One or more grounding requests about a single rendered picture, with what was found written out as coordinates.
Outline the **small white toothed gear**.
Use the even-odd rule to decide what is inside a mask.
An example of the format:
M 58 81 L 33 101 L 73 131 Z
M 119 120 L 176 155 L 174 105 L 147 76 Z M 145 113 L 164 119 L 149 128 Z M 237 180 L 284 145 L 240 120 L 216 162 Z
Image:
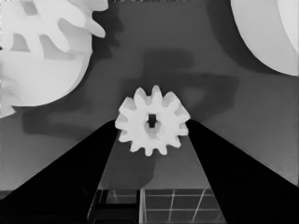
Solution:
M 29 52 L 46 57 L 40 37 L 47 36 L 63 53 L 71 50 L 70 38 L 59 27 L 60 21 L 104 38 L 104 27 L 93 19 L 94 11 L 106 11 L 107 0 L 3 0 L 1 2 L 1 47 L 12 51 L 15 35 L 24 38 Z
M 168 146 L 181 147 L 179 137 L 189 134 L 186 122 L 190 119 L 190 113 L 172 91 L 163 95 L 160 87 L 154 85 L 151 95 L 139 87 L 133 98 L 124 99 L 115 127 L 121 131 L 119 141 L 131 143 L 132 153 L 144 148 L 150 157 L 157 149 L 165 156 Z

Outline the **large thick white disc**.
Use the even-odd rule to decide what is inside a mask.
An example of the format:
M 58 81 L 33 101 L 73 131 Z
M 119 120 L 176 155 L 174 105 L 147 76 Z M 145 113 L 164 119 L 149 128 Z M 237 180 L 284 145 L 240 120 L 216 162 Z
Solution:
M 253 55 L 299 77 L 299 0 L 230 0 L 236 26 Z

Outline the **white round carrier with pins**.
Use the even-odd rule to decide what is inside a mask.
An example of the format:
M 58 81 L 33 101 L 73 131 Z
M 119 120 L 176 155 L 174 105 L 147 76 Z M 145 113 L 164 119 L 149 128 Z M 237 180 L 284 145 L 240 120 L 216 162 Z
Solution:
M 83 79 L 92 48 L 71 51 L 71 59 L 38 59 L 26 51 L 2 50 L 1 104 L 38 106 L 70 93 Z

